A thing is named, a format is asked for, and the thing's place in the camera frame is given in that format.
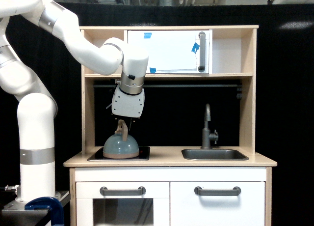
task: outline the stovetop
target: stovetop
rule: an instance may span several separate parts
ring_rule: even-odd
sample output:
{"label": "stovetop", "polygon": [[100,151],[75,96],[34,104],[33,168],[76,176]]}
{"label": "stovetop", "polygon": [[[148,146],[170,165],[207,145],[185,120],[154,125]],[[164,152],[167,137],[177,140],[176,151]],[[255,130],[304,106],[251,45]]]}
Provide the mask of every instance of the stovetop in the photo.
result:
{"label": "stovetop", "polygon": [[139,148],[139,156],[128,158],[128,159],[111,159],[103,156],[104,148],[96,151],[94,155],[87,159],[87,161],[147,161],[149,160],[149,146],[140,146]]}

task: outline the toy kitchen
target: toy kitchen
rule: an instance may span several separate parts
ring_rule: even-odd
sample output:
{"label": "toy kitchen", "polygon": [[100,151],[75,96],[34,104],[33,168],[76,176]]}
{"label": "toy kitchen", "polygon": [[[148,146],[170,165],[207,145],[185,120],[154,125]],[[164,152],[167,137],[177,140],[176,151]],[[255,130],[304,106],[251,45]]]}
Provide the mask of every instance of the toy kitchen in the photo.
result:
{"label": "toy kitchen", "polygon": [[277,163],[255,152],[258,26],[80,29],[149,62],[133,119],[106,109],[122,67],[82,66],[82,151],[64,163],[71,226],[271,226]]}

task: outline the faucet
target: faucet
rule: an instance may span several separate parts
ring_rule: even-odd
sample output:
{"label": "faucet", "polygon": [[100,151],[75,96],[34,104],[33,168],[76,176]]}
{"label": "faucet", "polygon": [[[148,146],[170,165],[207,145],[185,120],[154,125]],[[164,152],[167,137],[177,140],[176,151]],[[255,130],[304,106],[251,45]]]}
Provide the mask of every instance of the faucet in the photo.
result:
{"label": "faucet", "polygon": [[210,105],[206,104],[205,109],[205,117],[204,117],[204,129],[202,130],[202,147],[201,149],[212,149],[210,146],[210,141],[215,141],[215,144],[217,144],[218,141],[218,133],[215,130],[214,133],[210,132],[210,129],[208,128],[208,121],[211,121],[210,116]]}

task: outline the microwave handle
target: microwave handle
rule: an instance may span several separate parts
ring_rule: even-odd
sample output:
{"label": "microwave handle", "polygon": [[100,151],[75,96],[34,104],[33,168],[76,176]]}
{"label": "microwave handle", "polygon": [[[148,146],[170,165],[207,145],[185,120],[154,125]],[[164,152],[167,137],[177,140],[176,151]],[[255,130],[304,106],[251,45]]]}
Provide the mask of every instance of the microwave handle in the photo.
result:
{"label": "microwave handle", "polygon": [[138,189],[116,189],[108,190],[107,187],[100,188],[100,194],[103,196],[141,196],[146,193],[144,187],[139,187]]}
{"label": "microwave handle", "polygon": [[200,38],[200,66],[198,67],[198,71],[204,72],[206,64],[206,34],[204,32],[200,32],[198,36]]}

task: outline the oven door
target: oven door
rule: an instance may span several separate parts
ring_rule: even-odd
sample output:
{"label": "oven door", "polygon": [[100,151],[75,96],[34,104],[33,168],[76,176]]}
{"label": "oven door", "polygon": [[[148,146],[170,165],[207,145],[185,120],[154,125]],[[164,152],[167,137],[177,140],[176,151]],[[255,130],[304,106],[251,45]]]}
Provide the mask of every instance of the oven door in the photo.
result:
{"label": "oven door", "polygon": [[168,226],[169,182],[78,182],[77,226]]}

